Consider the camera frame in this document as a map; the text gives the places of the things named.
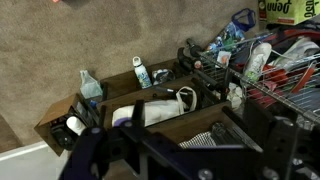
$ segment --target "wall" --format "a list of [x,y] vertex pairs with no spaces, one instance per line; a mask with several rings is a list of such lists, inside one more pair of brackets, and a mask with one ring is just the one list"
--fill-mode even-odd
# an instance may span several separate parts
[[56,180],[67,161],[67,151],[58,157],[45,142],[0,154],[0,179]]
[[80,87],[79,70],[98,79],[175,58],[193,37],[207,44],[251,0],[0,1],[0,114],[26,145],[47,108]]

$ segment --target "plastic bottle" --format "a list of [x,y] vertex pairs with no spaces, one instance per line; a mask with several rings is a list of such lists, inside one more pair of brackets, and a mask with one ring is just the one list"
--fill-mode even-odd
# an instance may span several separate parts
[[136,56],[132,60],[133,66],[135,67],[134,71],[137,75],[142,89],[152,86],[146,67],[144,67],[144,65],[142,64],[140,57]]
[[73,132],[81,135],[82,131],[86,129],[86,126],[75,116],[71,116],[67,120],[67,126],[70,128]]

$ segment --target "label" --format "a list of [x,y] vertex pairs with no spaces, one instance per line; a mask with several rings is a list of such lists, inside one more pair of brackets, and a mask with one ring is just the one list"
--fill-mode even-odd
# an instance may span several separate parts
[[229,59],[231,57],[231,53],[227,51],[219,51],[217,61],[225,66],[229,66]]
[[86,126],[92,126],[93,125],[92,115],[83,107],[83,105],[80,102],[78,102],[77,104],[77,110],[80,113],[83,121],[85,121]]
[[259,6],[259,19],[260,20],[266,20],[267,19],[266,1],[265,0],[259,0],[258,1],[258,6]]
[[137,75],[137,77],[142,89],[152,86],[147,72],[140,73]]
[[83,105],[80,102],[78,102],[77,104],[77,110],[82,116],[86,114],[86,110],[84,109]]
[[243,31],[236,26],[233,22],[230,22],[219,34],[216,36],[215,41],[210,43],[206,48],[207,51],[211,51],[217,58],[220,50],[229,51],[231,53],[239,52],[243,46],[235,46],[235,43],[241,42],[245,39]]
[[320,13],[320,0],[266,0],[269,23],[295,25]]

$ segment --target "metal rack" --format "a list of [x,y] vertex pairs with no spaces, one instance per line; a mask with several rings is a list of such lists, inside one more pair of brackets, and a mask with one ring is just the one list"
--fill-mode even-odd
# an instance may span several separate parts
[[[253,45],[253,43],[256,42],[257,39],[251,39],[246,42],[244,42],[241,47],[242,48],[249,48]],[[269,89],[264,84],[266,81],[270,80],[271,78],[275,78],[274,76],[270,76],[272,73],[275,73],[279,71],[279,68],[272,68],[269,69],[262,74],[262,80],[258,82],[253,82],[247,77],[245,77],[243,74],[219,63],[216,61],[215,57],[212,56],[212,52],[199,52],[199,54],[202,57],[202,61],[204,62],[205,68],[204,72],[210,75],[213,78],[217,78],[221,82],[221,72],[228,71],[228,73],[232,74],[234,77],[238,78],[241,82],[247,84],[251,87],[251,89],[257,89],[257,93],[262,93],[262,96],[268,96],[271,97],[269,99],[265,98],[269,101],[278,101],[281,102],[286,107],[294,110],[298,114],[300,114],[304,119],[303,120],[311,120],[312,122],[320,123],[320,107],[310,107],[312,106],[312,102],[320,101],[320,99],[313,99],[310,96],[310,93],[313,93],[315,90],[312,90],[312,87],[315,87],[317,84],[315,84],[315,81],[319,79],[320,81],[320,73],[317,65],[320,62],[314,61],[315,59],[320,57],[320,54],[316,54],[313,56],[309,56],[306,58],[302,58],[299,60],[294,61],[294,65],[298,68],[294,71],[299,72],[294,75],[288,76],[288,82],[287,84],[283,86],[277,86],[274,89]],[[294,85],[297,82],[300,81],[301,77],[304,76],[306,73],[306,69],[308,69],[311,65],[314,67],[314,73],[311,76],[310,80],[308,80],[299,90],[299,93],[297,95],[292,95],[290,93],[290,85]],[[245,95],[247,98],[251,98],[254,96],[254,94],[250,94],[250,89],[245,88]]]

